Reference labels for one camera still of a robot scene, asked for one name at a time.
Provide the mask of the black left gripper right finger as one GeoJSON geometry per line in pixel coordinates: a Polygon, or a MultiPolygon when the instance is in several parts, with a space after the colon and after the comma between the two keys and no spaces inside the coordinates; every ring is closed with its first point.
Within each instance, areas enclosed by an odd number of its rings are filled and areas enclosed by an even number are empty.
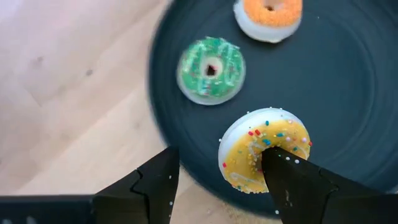
{"type": "Polygon", "coordinates": [[[283,223],[386,222],[380,192],[279,147],[262,152],[262,171],[283,223]]]}

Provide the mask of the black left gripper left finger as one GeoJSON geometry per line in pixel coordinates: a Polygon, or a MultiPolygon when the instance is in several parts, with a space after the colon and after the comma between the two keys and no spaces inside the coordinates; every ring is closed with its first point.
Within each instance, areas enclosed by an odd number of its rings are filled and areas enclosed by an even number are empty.
{"type": "Polygon", "coordinates": [[[95,222],[169,224],[179,171],[179,149],[173,146],[164,149],[95,195],[95,222]]]}

